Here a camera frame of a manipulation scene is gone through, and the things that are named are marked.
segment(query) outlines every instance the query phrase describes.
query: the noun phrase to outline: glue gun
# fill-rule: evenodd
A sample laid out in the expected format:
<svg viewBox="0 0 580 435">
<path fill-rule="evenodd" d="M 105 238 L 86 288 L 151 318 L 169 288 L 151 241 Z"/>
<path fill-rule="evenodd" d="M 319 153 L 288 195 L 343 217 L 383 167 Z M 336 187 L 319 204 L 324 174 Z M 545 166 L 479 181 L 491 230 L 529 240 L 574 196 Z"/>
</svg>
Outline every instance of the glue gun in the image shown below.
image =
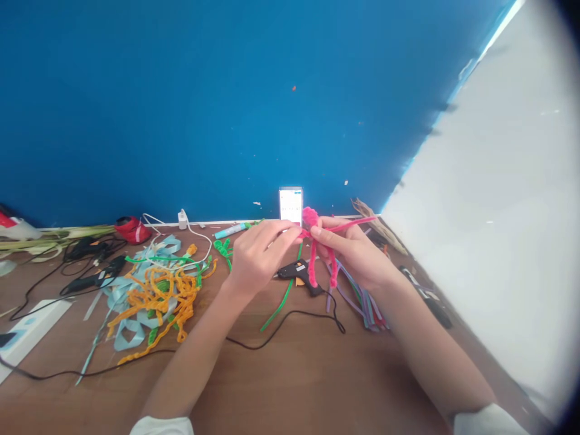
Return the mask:
<svg viewBox="0 0 580 435">
<path fill-rule="evenodd" d="M 111 260 L 109 265 L 96 275 L 89 276 L 87 278 L 77 278 L 71 282 L 68 286 L 63 288 L 60 292 L 61 295 L 68 295 L 70 293 L 76 293 L 89 287 L 101 287 L 103 282 L 109 278 L 117 278 L 123 266 L 125 266 L 125 258 L 123 256 L 118 256 Z"/>
<path fill-rule="evenodd" d="M 315 297 L 323 292 L 322 287 L 319 285 L 313 287 L 310 284 L 310 278 L 308 275 L 308 267 L 303 259 L 298 259 L 294 263 L 290 263 L 288 266 L 284 266 L 278 270 L 278 278 L 283 280 L 289 280 L 292 278 L 300 278 L 308 290 L 310 291 L 310 296 Z"/>
</svg>

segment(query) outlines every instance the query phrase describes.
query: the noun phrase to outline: smartphone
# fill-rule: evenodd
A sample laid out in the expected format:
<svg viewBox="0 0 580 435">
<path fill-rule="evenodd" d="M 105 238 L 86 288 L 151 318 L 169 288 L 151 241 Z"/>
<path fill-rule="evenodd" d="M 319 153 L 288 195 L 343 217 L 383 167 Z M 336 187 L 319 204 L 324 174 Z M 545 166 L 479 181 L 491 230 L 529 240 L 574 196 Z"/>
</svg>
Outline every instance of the smartphone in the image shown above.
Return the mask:
<svg viewBox="0 0 580 435">
<path fill-rule="evenodd" d="M 301 187 L 280 187 L 280 219 L 287 219 L 302 226 L 302 208 L 304 208 Z"/>
</svg>

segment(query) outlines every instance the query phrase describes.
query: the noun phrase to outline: right hand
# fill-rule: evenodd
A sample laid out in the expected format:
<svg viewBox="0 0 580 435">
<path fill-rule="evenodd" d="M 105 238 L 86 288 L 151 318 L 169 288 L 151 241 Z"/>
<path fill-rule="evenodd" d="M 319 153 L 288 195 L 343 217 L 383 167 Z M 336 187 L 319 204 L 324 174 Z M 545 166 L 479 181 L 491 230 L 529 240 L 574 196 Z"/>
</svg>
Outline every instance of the right hand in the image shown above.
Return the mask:
<svg viewBox="0 0 580 435">
<path fill-rule="evenodd" d="M 338 259 L 356 280 L 357 284 L 369 291 L 382 290 L 401 283 L 405 277 L 391 260 L 370 241 L 358 225 L 340 233 L 324 228 L 333 228 L 350 221 L 323 216 L 318 226 L 310 229 L 312 237 L 319 243 L 335 250 Z M 320 246 L 318 255 L 329 262 L 328 250 Z"/>
</svg>

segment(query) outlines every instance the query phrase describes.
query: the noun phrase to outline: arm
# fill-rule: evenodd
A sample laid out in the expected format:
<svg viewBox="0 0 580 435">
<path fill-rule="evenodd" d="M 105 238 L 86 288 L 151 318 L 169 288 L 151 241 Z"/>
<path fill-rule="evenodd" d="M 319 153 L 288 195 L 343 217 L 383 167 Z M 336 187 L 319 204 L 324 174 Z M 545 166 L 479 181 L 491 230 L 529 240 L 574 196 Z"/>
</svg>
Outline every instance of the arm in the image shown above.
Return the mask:
<svg viewBox="0 0 580 435">
<path fill-rule="evenodd" d="M 141 417 L 171 419 L 192 412 L 232 325 L 268 284 L 300 232 L 290 221 L 264 221 L 238 238 L 230 276 L 157 380 Z"/>
<path fill-rule="evenodd" d="M 412 284 L 356 225 L 343 234 L 321 227 L 347 221 L 323 217 L 312 236 L 337 251 L 359 284 L 369 290 L 388 319 L 415 378 L 439 412 L 453 421 L 496 401 L 491 387 L 453 338 L 433 317 Z M 319 255 L 326 257 L 326 250 Z"/>
</svg>

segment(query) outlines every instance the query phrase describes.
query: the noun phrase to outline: black device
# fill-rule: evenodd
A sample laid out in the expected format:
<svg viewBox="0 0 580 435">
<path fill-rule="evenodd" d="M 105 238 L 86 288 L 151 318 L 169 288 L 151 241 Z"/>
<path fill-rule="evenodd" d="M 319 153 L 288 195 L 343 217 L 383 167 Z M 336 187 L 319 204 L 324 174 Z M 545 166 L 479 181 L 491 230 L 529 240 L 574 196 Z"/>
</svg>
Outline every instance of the black device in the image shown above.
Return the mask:
<svg viewBox="0 0 580 435">
<path fill-rule="evenodd" d="M 65 261 L 80 260 L 86 256 L 98 256 L 100 260 L 104 260 L 111 253 L 111 246 L 108 243 L 87 236 L 80 239 L 70 252 L 67 252 Z"/>
<path fill-rule="evenodd" d="M 84 290 L 86 288 L 93 287 L 93 286 L 101 287 L 101 285 L 103 285 L 103 282 L 106 279 L 117 278 L 119 276 L 119 274 L 121 273 L 121 270 L 125 266 L 126 262 L 127 262 L 127 260 L 125 260 L 124 256 L 115 257 L 114 259 L 111 260 L 109 265 L 105 269 L 103 269 L 101 272 L 99 272 L 98 274 L 86 277 L 86 278 L 75 279 L 68 286 L 63 288 L 60 291 L 60 294 L 62 296 L 64 296 L 64 295 L 68 295 L 70 293 L 79 292 L 81 290 Z"/>
<path fill-rule="evenodd" d="M 300 278 L 308 288 L 310 296 L 312 297 L 318 296 L 319 294 L 324 292 L 324 290 L 320 285 L 317 287 L 313 287 L 312 284 L 310 284 L 310 279 L 308 275 L 308 263 L 305 262 L 303 259 L 298 259 L 294 263 L 290 263 L 288 266 L 280 268 L 277 274 L 278 278 L 283 280 Z"/>
<path fill-rule="evenodd" d="M 423 290 L 421 290 L 421 287 L 419 287 L 419 282 L 415 279 L 415 277 L 409 271 L 409 269 L 407 269 L 405 266 L 401 266 L 401 267 L 399 267 L 399 270 L 403 273 L 404 276 L 406 276 L 406 278 L 409 281 L 411 281 L 411 284 L 413 284 L 413 287 L 415 287 L 415 290 L 417 290 L 417 292 L 419 292 L 419 294 L 421 295 L 421 297 L 425 301 L 425 304 L 427 305 L 429 310 L 433 313 L 435 318 L 439 321 L 441 326 L 443 326 L 445 329 L 452 328 L 453 324 L 451 323 L 451 319 L 449 318 L 447 313 L 445 311 L 443 311 L 443 308 L 441 308 L 439 306 L 439 304 L 437 303 L 437 301 L 435 299 L 430 298 L 429 296 L 426 295 L 426 293 Z"/>
</svg>

